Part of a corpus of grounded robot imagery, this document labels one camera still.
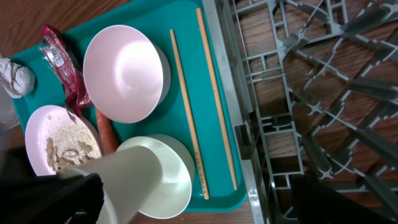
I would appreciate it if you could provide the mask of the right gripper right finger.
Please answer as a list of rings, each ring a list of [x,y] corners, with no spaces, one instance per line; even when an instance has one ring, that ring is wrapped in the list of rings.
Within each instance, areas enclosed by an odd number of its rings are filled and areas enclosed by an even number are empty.
[[[291,180],[292,205],[298,222],[336,224],[393,224],[394,221],[306,176]]]

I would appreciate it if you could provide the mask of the wooden chopstick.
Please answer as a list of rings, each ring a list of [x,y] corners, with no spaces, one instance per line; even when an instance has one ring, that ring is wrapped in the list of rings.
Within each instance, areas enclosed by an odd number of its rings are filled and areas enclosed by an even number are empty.
[[[208,36],[207,36],[207,32],[206,32],[205,21],[204,21],[203,13],[202,13],[202,10],[200,7],[196,8],[196,15],[197,15],[200,34],[201,34],[201,39],[203,42],[203,48],[205,51],[205,57],[206,57],[208,72],[209,72],[209,76],[210,76],[210,80],[211,80],[211,86],[212,86],[212,91],[213,91],[213,95],[214,95],[214,99],[215,99],[218,118],[219,118],[219,122],[220,122],[221,134],[223,137],[223,143],[224,143],[225,153],[226,153],[226,157],[227,157],[227,161],[228,161],[228,167],[229,167],[229,172],[230,172],[230,176],[231,176],[231,181],[233,183],[233,189],[237,190],[238,183],[236,180],[234,161],[233,161],[233,156],[232,156],[232,152],[231,152],[231,146],[229,143],[228,131],[226,129],[226,121],[224,118],[223,107],[221,104],[220,91],[219,91],[218,83],[217,83],[217,79],[216,79],[215,67],[214,67],[214,63],[213,63],[213,59],[212,59],[212,55],[211,55],[211,49],[210,49]]]
[[[179,50],[178,50],[177,40],[176,40],[175,32],[173,29],[170,29],[170,38],[172,41],[172,47],[173,47],[173,51],[174,51],[174,57],[175,57],[175,62],[176,62],[177,72],[178,72],[178,79],[179,79],[180,88],[181,88],[181,92],[182,92],[182,98],[183,98],[183,103],[184,103],[185,112],[186,112],[186,116],[187,116],[188,127],[190,130],[190,135],[191,135],[191,139],[192,139],[192,143],[193,143],[195,160],[197,163],[200,183],[201,183],[201,187],[202,187],[202,191],[203,191],[203,197],[205,200],[209,200],[210,193],[208,190],[205,169],[204,169],[203,161],[202,161],[202,157],[201,157],[200,145],[198,142],[197,131],[196,131],[195,122],[193,119],[192,108],[190,105],[190,99],[189,99],[188,90],[187,90],[187,86],[186,86],[186,82],[185,82],[185,76],[184,76],[182,62],[181,62],[181,58],[180,58],[180,54],[179,54]]]

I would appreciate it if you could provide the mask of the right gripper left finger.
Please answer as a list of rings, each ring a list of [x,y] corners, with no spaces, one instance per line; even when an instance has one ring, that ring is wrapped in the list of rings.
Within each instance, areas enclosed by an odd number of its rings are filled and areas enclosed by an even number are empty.
[[[98,174],[1,181],[1,223],[96,223],[103,204]]]

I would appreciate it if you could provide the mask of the white cup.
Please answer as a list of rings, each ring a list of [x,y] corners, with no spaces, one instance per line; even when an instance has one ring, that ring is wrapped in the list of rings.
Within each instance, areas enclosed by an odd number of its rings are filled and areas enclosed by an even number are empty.
[[[60,176],[92,173],[100,176],[104,188],[104,205],[97,222],[129,223],[160,183],[162,168],[151,150],[137,146],[64,170]]]

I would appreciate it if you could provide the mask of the white bowl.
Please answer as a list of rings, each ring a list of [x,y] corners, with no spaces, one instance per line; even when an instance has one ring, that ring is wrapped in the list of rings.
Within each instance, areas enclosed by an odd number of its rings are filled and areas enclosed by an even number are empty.
[[[160,183],[144,201],[139,212],[156,219],[169,219],[181,214],[190,202],[195,178],[195,165],[188,149],[172,136],[153,134],[130,138],[118,150],[135,146],[151,150],[162,168]]]

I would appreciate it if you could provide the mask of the red snack wrapper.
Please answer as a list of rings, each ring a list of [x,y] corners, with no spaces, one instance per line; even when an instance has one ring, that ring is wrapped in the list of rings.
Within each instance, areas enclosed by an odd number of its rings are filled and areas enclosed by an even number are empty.
[[[80,117],[82,109],[93,105],[85,87],[80,63],[62,39],[59,30],[44,25],[41,36],[43,46],[40,51],[62,84],[65,104]]]

